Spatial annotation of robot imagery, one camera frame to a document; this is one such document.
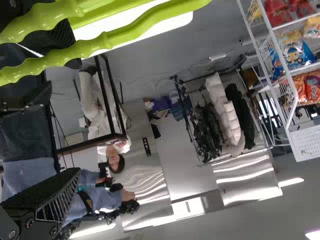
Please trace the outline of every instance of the black metal table frame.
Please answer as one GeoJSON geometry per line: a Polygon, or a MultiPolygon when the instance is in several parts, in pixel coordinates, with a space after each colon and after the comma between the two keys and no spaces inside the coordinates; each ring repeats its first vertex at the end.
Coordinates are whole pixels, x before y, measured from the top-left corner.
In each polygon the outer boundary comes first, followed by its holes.
{"type": "Polygon", "coordinates": [[[116,133],[115,131],[115,126],[114,123],[112,121],[112,115],[111,115],[111,110],[110,110],[110,106],[109,106],[109,102],[108,102],[108,97],[107,97],[107,93],[106,93],[106,88],[105,88],[105,83],[104,83],[104,79],[102,76],[102,72],[101,72],[101,66],[100,66],[100,62],[99,62],[99,56],[95,56],[94,60],[95,60],[95,64],[97,67],[97,73],[98,73],[98,77],[99,77],[99,82],[101,85],[101,91],[102,91],[102,96],[103,96],[103,101],[104,101],[104,105],[105,105],[105,110],[106,110],[106,114],[107,114],[107,118],[108,118],[108,122],[109,122],[109,126],[110,126],[110,131],[111,133],[108,135],[104,135],[104,136],[100,136],[94,139],[90,139],[90,140],[86,140],[74,145],[69,145],[60,149],[57,149],[56,147],[56,142],[54,141],[54,136],[53,136],[53,128],[52,128],[52,121],[51,121],[51,116],[50,116],[50,135],[51,135],[51,140],[53,140],[53,144],[54,144],[54,149],[55,151],[55,155],[54,156],[59,156],[59,155],[67,155],[67,154],[71,154],[74,152],[78,152],[84,149],[88,149],[100,144],[114,144],[120,140],[127,140],[127,134],[126,134],[126,128],[124,125],[124,121],[122,118],[122,114],[121,114],[121,110],[120,110],[120,106],[119,106],[119,96],[116,90],[116,86],[111,74],[111,69],[110,69],[110,65],[109,65],[109,61],[108,61],[108,57],[106,55],[101,54],[100,55],[103,60],[105,61],[105,65],[106,65],[106,69],[107,69],[107,73],[108,73],[108,77],[109,77],[109,81],[110,81],[110,87],[113,93],[113,97],[114,97],[114,102],[115,102],[115,109],[118,115],[118,119],[120,122],[120,127],[122,130],[122,133],[116,133]]]}

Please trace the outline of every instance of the white shelf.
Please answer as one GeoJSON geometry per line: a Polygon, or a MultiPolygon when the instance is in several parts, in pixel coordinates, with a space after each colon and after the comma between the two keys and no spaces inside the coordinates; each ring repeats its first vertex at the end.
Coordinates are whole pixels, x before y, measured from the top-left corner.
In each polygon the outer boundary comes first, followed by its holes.
{"type": "Polygon", "coordinates": [[[259,9],[257,0],[251,0],[250,7],[248,9],[248,12],[246,13],[246,19],[250,27],[252,28],[255,26],[261,25],[265,22],[262,15],[259,14],[258,12],[261,12],[261,10],[259,9]]]}
{"type": "Polygon", "coordinates": [[[274,31],[274,33],[276,35],[282,34],[282,33],[289,33],[289,32],[292,32],[293,30],[299,30],[305,26],[305,24],[309,18],[317,17],[317,16],[320,16],[320,12],[310,14],[310,15],[302,17],[302,18],[295,19],[291,22],[287,22],[287,23],[284,23],[279,26],[275,26],[272,28],[272,30],[274,31]]]}
{"type": "Polygon", "coordinates": [[[296,19],[294,21],[282,24],[277,27],[272,27],[268,19],[267,13],[264,9],[262,0],[252,0],[250,7],[248,8],[247,14],[245,14],[244,12],[241,0],[236,1],[239,5],[239,9],[242,14],[248,33],[250,35],[250,38],[252,40],[252,44],[256,50],[257,57],[263,70],[263,74],[266,76],[265,79],[267,81],[267,86],[264,86],[264,88],[260,91],[270,90],[273,97],[274,105],[284,125],[284,130],[290,143],[291,149],[294,153],[296,161],[300,162],[320,156],[320,150],[318,150],[320,149],[320,126],[316,126],[313,128],[309,127],[300,130],[294,130],[291,127],[292,119],[295,114],[299,100],[298,91],[296,89],[292,76],[319,69],[320,62],[316,62],[297,69],[289,70],[286,60],[282,54],[282,50],[279,46],[278,40],[276,38],[276,34],[288,33],[292,32],[293,30],[300,30],[304,27],[306,21],[309,18],[320,16],[320,12],[311,14],[307,17],[296,19]],[[254,19],[252,18],[252,16],[255,16],[254,13],[257,13],[257,7],[260,9],[263,18],[263,21],[260,22],[265,23],[269,31],[268,37],[260,46],[258,46],[257,39],[255,38],[252,32],[252,27],[254,26],[254,19]],[[272,51],[276,51],[278,53],[279,60],[283,66],[283,70],[286,72],[285,76],[277,80],[275,83],[272,83],[272,79],[269,75],[271,73],[272,68],[272,66],[270,65],[271,61],[269,56],[272,51]],[[280,105],[280,100],[282,100],[283,96],[287,96],[288,107],[280,105]],[[309,145],[304,144],[305,139],[312,139],[311,148],[309,147],[309,145]]]}

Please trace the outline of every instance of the blue shirt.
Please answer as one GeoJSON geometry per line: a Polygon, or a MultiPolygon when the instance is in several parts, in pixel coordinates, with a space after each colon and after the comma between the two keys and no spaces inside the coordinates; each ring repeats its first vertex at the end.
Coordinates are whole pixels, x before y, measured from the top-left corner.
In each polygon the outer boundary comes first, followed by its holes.
{"type": "MultiPolygon", "coordinates": [[[[54,168],[54,159],[50,157],[41,157],[29,160],[9,161],[3,163],[3,188],[1,202],[31,187],[43,180],[56,175],[54,168]]],[[[98,179],[99,173],[85,169],[80,170],[78,180],[79,185],[94,185],[98,179]]],[[[93,208],[100,210],[102,208],[115,209],[121,205],[121,191],[109,192],[103,187],[91,187],[85,190],[90,196],[93,208]]],[[[78,194],[72,199],[72,205],[64,225],[72,220],[82,218],[87,214],[87,209],[78,194]]]]}

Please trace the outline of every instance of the gray cloth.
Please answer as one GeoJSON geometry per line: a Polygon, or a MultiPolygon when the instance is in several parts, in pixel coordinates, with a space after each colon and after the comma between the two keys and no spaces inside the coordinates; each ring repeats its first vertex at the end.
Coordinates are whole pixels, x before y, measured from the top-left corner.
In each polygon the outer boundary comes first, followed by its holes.
{"type": "Polygon", "coordinates": [[[4,162],[53,156],[45,109],[15,112],[0,119],[0,158],[4,162]]]}
{"type": "MultiPolygon", "coordinates": [[[[0,69],[16,66],[34,57],[16,44],[0,45],[0,69]]],[[[25,76],[17,83],[0,87],[1,97],[22,97],[42,82],[41,75],[25,76]]],[[[0,159],[18,161],[53,157],[52,144],[45,109],[35,112],[0,114],[0,159]]]]}
{"type": "MultiPolygon", "coordinates": [[[[41,157],[29,160],[9,161],[3,163],[3,188],[1,202],[56,174],[54,159],[41,157]]],[[[79,185],[94,185],[98,179],[98,172],[91,172],[85,169],[80,170],[79,185]]],[[[85,190],[93,203],[93,210],[101,208],[114,209],[121,205],[121,191],[109,192],[103,187],[92,187],[85,190]]],[[[75,194],[72,199],[71,209],[64,225],[72,220],[79,219],[87,214],[87,209],[79,197],[75,194]]]]}

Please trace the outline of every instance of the snack bag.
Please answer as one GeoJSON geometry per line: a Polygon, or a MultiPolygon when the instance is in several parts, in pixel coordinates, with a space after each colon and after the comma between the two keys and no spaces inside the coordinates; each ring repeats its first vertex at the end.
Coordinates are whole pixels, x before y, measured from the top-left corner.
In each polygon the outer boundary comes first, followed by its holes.
{"type": "Polygon", "coordinates": [[[305,94],[309,104],[320,102],[320,70],[304,74],[305,94]]]}
{"type": "Polygon", "coordinates": [[[275,11],[274,13],[268,15],[268,19],[272,27],[277,27],[293,20],[288,10],[275,11]]]}
{"type": "Polygon", "coordinates": [[[316,11],[307,1],[300,3],[296,8],[296,15],[299,19],[315,13],[316,11]]]}
{"type": "Polygon", "coordinates": [[[320,16],[311,17],[306,21],[303,36],[311,39],[320,38],[320,16]]]}
{"type": "MultiPolygon", "coordinates": [[[[281,49],[289,70],[297,69],[316,62],[316,57],[303,40],[298,40],[291,44],[285,44],[281,49]]],[[[286,73],[280,62],[278,53],[273,50],[271,51],[270,56],[274,70],[272,80],[276,81],[286,73]]]]}
{"type": "Polygon", "coordinates": [[[290,12],[294,12],[304,0],[290,0],[290,12]]]}
{"type": "Polygon", "coordinates": [[[295,30],[289,33],[284,33],[276,37],[280,46],[288,45],[299,41],[302,38],[301,32],[295,30]]]}
{"type": "Polygon", "coordinates": [[[306,105],[308,102],[306,87],[303,76],[297,75],[292,77],[296,90],[298,91],[298,106],[306,105]]]}

